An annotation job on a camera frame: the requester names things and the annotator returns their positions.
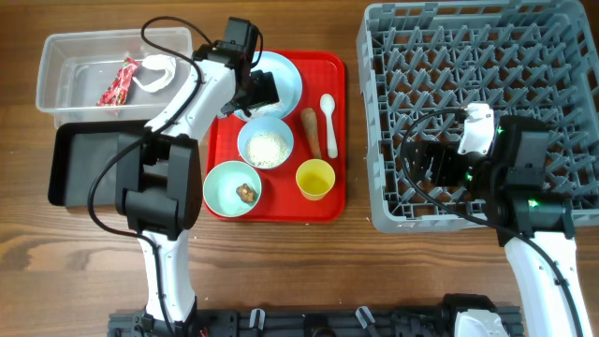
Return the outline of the light blue bowl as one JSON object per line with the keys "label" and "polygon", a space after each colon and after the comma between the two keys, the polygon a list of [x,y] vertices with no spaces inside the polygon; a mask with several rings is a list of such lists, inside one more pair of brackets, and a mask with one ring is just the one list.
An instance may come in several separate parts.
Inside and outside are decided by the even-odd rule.
{"label": "light blue bowl", "polygon": [[263,116],[246,123],[238,135],[241,158],[256,169],[280,167],[291,155],[294,136],[284,121]]}

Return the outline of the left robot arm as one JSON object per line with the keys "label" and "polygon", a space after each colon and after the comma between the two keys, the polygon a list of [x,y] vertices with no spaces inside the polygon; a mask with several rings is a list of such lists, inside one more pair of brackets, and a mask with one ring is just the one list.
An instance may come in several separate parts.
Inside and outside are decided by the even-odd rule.
{"label": "left robot arm", "polygon": [[272,75],[254,69],[255,52],[254,41],[238,37],[202,45],[165,109],[141,134],[120,136],[116,208],[141,245],[149,288],[140,332],[196,332],[188,237],[202,202],[197,144],[215,119],[278,101]]}

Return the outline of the red snack wrapper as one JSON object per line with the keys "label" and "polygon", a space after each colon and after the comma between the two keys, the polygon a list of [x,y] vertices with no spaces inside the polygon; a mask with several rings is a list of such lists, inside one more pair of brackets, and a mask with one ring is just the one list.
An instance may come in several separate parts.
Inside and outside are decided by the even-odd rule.
{"label": "red snack wrapper", "polygon": [[138,68],[138,61],[133,58],[126,58],[119,68],[115,79],[99,98],[96,105],[98,107],[122,106],[127,99],[131,82]]}

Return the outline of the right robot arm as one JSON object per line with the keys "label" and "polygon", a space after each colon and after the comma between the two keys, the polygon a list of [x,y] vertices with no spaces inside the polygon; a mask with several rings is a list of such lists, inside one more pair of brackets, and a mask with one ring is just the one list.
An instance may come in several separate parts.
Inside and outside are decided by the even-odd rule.
{"label": "right robot arm", "polygon": [[532,336],[590,336],[566,196],[544,190],[548,128],[522,116],[465,115],[460,142],[403,139],[399,159],[416,187],[461,185],[485,202],[480,224],[496,230],[515,274]]}

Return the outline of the mint green bowl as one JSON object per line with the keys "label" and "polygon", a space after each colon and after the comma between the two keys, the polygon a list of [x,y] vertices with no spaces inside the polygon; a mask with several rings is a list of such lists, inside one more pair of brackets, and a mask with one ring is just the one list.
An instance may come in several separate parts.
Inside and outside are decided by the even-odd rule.
{"label": "mint green bowl", "polygon": [[[256,191],[256,201],[252,204],[242,202],[236,193],[236,188],[244,183]],[[241,161],[226,161],[207,174],[203,195],[206,205],[215,214],[240,217],[257,205],[262,195],[262,181],[252,166]]]}

